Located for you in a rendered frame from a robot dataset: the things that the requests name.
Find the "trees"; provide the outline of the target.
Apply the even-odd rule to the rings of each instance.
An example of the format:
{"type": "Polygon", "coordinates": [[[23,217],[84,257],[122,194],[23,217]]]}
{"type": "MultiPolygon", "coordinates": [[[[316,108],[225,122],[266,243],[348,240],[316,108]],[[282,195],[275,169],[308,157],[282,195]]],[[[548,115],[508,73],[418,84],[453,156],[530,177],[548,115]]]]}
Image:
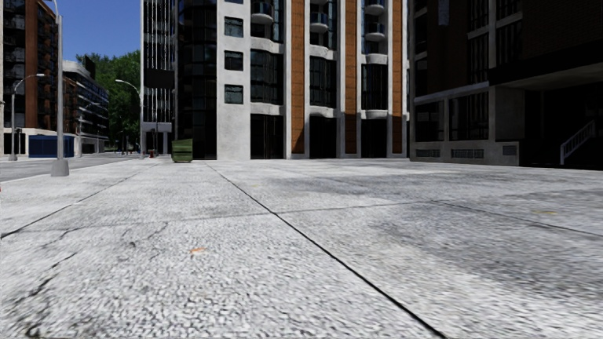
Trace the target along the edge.
{"type": "Polygon", "coordinates": [[[85,57],[95,63],[95,80],[108,91],[109,142],[111,146],[138,150],[140,143],[140,50],[122,56],[97,53],[76,55],[84,64],[85,57]]]}

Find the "glass tower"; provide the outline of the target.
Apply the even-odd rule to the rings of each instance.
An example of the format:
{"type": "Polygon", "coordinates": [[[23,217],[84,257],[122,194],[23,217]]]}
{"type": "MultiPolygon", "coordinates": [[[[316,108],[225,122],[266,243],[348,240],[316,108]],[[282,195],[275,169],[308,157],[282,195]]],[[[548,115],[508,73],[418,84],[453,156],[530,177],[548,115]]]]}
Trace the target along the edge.
{"type": "Polygon", "coordinates": [[[144,152],[171,152],[174,118],[174,0],[141,0],[144,152]]]}

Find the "red brick building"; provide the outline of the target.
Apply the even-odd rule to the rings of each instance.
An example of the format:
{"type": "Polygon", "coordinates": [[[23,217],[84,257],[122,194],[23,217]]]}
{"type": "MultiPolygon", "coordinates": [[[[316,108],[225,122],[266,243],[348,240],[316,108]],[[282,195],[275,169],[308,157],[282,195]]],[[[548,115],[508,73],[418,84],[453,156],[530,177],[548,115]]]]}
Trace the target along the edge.
{"type": "Polygon", "coordinates": [[[11,90],[15,96],[17,155],[57,155],[57,25],[49,0],[3,0],[0,15],[0,150],[11,153],[11,90]]]}

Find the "dark brick building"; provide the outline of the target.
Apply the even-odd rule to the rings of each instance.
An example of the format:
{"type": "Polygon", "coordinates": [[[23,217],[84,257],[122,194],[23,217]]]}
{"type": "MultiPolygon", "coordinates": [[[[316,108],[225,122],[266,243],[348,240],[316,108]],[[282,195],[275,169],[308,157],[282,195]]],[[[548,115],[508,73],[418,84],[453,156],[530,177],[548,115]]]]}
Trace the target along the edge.
{"type": "Polygon", "coordinates": [[[603,0],[407,0],[409,157],[603,170],[603,0]]]}

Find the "grey street lamp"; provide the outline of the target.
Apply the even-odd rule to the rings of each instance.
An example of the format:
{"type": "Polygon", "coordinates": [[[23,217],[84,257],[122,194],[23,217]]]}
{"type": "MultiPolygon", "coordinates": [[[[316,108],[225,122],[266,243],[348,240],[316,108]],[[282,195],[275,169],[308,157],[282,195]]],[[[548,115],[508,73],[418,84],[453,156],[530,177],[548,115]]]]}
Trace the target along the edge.
{"type": "Polygon", "coordinates": [[[144,159],[144,131],[143,131],[143,119],[144,119],[144,113],[143,113],[143,93],[141,90],[141,87],[136,87],[134,84],[122,80],[122,79],[115,79],[115,82],[117,83],[122,83],[122,84],[126,84],[129,87],[131,87],[132,89],[134,89],[138,96],[139,96],[139,159],[144,159]]]}
{"type": "Polygon", "coordinates": [[[11,147],[10,147],[10,155],[9,155],[9,161],[10,162],[15,162],[18,160],[18,157],[16,155],[15,152],[15,144],[16,144],[16,127],[15,127],[15,96],[16,96],[16,91],[17,89],[24,83],[24,81],[26,81],[29,78],[43,78],[45,75],[42,73],[36,73],[33,75],[27,75],[24,76],[18,83],[15,84],[15,86],[12,88],[11,90],[11,147]]]}
{"type": "Polygon", "coordinates": [[[51,177],[67,177],[70,173],[64,157],[64,76],[63,76],[63,24],[57,0],[54,4],[57,25],[57,158],[52,163],[51,177]]]}
{"type": "Polygon", "coordinates": [[[79,137],[79,155],[78,157],[81,158],[83,156],[83,138],[82,138],[82,123],[83,123],[83,112],[87,111],[88,107],[93,106],[100,106],[100,103],[91,103],[91,104],[87,104],[84,108],[80,108],[80,113],[79,113],[79,133],[78,133],[78,137],[79,137]]]}

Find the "low brick and glass building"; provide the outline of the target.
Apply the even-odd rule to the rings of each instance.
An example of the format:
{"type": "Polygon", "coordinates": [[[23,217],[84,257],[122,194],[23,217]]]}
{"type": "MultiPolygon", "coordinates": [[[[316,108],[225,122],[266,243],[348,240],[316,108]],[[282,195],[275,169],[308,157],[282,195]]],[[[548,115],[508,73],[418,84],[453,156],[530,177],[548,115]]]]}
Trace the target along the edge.
{"type": "Polygon", "coordinates": [[[109,134],[108,91],[94,79],[95,63],[87,56],[84,64],[65,60],[63,76],[64,132],[75,136],[74,155],[79,155],[80,108],[91,103],[100,103],[100,106],[90,106],[83,112],[83,154],[103,152],[109,134]]]}

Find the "pale concrete and brick building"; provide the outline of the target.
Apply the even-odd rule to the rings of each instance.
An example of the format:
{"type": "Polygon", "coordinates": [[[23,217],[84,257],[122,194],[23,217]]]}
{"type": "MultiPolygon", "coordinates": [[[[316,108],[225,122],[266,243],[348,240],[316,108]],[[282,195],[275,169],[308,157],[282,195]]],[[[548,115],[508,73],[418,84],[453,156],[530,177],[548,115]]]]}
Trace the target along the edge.
{"type": "Polygon", "coordinates": [[[407,0],[175,0],[194,159],[406,157],[407,0]]]}

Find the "green bench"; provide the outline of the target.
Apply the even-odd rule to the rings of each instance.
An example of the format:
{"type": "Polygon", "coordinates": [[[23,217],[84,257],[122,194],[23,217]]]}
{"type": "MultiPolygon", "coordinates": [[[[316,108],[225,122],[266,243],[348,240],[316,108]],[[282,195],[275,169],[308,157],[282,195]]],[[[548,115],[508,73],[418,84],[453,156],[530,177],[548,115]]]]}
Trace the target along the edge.
{"type": "Polygon", "coordinates": [[[182,139],[172,141],[171,158],[174,162],[191,162],[192,155],[192,139],[182,139]]]}

